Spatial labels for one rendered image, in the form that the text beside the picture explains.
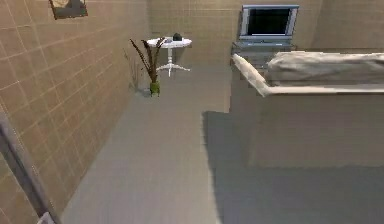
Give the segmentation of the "brown plant in green pot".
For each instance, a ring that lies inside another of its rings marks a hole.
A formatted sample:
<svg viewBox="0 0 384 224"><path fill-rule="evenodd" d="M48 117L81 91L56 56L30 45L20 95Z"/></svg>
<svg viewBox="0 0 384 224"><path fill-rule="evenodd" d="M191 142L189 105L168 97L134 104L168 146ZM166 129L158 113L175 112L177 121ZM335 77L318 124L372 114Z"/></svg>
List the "brown plant in green pot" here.
<svg viewBox="0 0 384 224"><path fill-rule="evenodd" d="M165 38L164 37L159 38L157 40L157 42L155 43L154 47L151 47L147 41L142 40L142 43L143 43L143 46L144 46L146 53L143 53L139 49L138 45L133 40L130 40L130 42L131 42L132 46L134 47L134 49L136 50L136 52L138 53L141 61L143 62L143 65L144 65L144 67L145 67L145 69L149 75L149 78L150 78L150 85L149 85L150 96L153 96L154 94L156 94L157 96L160 96L160 83L157 80L158 75L157 75L156 65L157 65L157 61L158 61L160 48L162 47L163 43L165 42Z"/></svg>

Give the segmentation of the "grey television stand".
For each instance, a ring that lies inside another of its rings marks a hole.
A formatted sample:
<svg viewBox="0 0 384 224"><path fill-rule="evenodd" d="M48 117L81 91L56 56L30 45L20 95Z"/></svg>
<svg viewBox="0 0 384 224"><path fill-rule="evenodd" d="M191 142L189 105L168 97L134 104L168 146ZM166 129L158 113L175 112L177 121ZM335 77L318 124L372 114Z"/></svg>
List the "grey television stand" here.
<svg viewBox="0 0 384 224"><path fill-rule="evenodd" d="M257 69L265 69L276 53L290 52L295 48L290 42L237 41L232 43L231 54L238 54Z"/></svg>

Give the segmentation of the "grey framed television set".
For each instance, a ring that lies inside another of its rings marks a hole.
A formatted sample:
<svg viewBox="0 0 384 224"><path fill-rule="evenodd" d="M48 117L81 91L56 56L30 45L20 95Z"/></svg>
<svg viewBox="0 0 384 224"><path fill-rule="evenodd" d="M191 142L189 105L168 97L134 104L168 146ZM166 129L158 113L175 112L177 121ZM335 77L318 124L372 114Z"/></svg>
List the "grey framed television set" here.
<svg viewBox="0 0 384 224"><path fill-rule="evenodd" d="M291 40L299 5L243 5L240 13L239 40Z"/></svg>

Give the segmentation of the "beige bed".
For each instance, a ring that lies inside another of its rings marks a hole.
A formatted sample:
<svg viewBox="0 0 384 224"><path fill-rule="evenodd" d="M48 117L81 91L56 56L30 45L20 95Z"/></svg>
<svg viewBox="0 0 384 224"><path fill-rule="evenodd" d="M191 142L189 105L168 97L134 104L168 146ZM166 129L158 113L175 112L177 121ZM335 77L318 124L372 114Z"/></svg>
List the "beige bed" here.
<svg viewBox="0 0 384 224"><path fill-rule="evenodd" d="M235 54L229 111L250 167L384 166L384 85L271 86Z"/></svg>

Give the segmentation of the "white round pedestal table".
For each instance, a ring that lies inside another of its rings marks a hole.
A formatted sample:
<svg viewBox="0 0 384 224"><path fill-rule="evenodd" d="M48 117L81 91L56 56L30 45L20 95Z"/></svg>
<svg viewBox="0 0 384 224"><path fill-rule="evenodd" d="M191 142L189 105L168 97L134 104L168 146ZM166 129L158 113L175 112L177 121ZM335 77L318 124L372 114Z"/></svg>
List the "white round pedestal table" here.
<svg viewBox="0 0 384 224"><path fill-rule="evenodd" d="M174 41L172 37L166 37L162 42L161 47L167 50L167 63L158 67L158 70L167 69L168 76L171 76L171 71L173 69L180 69L187 71L187 68L184 68L180 65L177 65L173 62L173 50L176 48L185 48L192 44L192 40L188 38L183 38L181 41Z"/></svg>

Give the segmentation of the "framed wall picture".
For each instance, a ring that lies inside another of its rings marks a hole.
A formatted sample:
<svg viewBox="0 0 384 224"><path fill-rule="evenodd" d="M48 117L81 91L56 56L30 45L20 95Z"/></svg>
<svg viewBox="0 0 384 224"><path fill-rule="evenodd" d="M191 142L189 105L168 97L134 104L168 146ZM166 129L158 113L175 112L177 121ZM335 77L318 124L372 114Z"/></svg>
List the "framed wall picture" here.
<svg viewBox="0 0 384 224"><path fill-rule="evenodd" d="M85 0L49 0L54 18L76 18L88 15Z"/></svg>

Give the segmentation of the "grey door frame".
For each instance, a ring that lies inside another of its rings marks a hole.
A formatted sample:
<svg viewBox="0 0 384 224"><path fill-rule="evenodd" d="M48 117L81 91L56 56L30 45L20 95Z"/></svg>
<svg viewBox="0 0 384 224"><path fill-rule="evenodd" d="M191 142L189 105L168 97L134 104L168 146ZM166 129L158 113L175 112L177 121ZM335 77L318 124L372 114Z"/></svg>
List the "grey door frame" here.
<svg viewBox="0 0 384 224"><path fill-rule="evenodd" d="M37 171L23 150L4 112L0 112L0 154L10 167L38 217L36 224L62 224L54 206L44 192Z"/></svg>

